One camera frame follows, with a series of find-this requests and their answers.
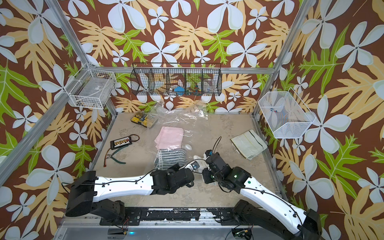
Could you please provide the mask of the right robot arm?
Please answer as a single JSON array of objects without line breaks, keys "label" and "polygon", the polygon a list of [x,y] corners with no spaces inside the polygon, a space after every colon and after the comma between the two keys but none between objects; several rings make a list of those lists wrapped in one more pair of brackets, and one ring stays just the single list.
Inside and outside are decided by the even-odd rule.
[{"label": "right robot arm", "polygon": [[240,200],[233,208],[235,222],[260,226],[284,240],[319,240],[322,235],[320,215],[303,210],[265,188],[255,177],[240,167],[231,168],[219,153],[207,150],[203,158],[206,184],[218,183],[225,192],[236,192],[256,203]]}]

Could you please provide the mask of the clear plastic vacuum bag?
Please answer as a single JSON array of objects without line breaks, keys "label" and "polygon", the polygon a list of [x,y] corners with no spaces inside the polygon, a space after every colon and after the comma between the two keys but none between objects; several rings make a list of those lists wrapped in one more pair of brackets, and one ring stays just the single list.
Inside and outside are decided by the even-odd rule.
[{"label": "clear plastic vacuum bag", "polygon": [[154,121],[147,128],[147,150],[154,158],[153,168],[166,170],[175,164],[202,175],[208,165],[206,150],[212,148],[209,116],[204,103],[171,110],[164,102],[149,112]]}]

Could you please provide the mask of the pink towel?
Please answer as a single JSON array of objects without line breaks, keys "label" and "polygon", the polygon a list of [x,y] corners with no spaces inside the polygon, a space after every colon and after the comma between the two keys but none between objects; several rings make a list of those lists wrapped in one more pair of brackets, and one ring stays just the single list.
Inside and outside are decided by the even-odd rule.
[{"label": "pink towel", "polygon": [[184,137],[184,129],[163,126],[155,139],[158,150],[180,149]]}]

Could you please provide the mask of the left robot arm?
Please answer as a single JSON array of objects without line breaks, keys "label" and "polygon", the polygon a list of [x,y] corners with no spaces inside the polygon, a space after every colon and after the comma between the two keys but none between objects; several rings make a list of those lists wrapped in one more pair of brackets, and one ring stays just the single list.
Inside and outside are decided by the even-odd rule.
[{"label": "left robot arm", "polygon": [[123,219],[124,203],[113,202],[111,198],[174,194],[179,188],[194,186],[194,171],[199,167],[197,161],[192,161],[184,167],[175,164],[166,170],[128,178],[97,177],[95,171],[89,171],[71,184],[65,215],[94,214],[109,220]]}]

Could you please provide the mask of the green white striped towel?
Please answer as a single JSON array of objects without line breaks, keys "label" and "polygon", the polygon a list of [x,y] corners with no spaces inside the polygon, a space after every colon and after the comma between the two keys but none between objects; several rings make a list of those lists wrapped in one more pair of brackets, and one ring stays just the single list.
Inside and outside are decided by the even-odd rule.
[{"label": "green white striped towel", "polygon": [[187,155],[183,149],[159,150],[154,161],[154,168],[166,170],[176,164],[183,167],[186,164],[186,159]]}]

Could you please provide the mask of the pale green towel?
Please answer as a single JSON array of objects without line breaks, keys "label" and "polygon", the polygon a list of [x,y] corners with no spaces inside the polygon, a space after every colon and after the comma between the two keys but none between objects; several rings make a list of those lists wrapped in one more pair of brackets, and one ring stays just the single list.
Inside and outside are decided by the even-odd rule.
[{"label": "pale green towel", "polygon": [[247,160],[252,160],[261,154],[266,148],[266,142],[255,132],[248,130],[245,133],[231,139],[237,151]]}]

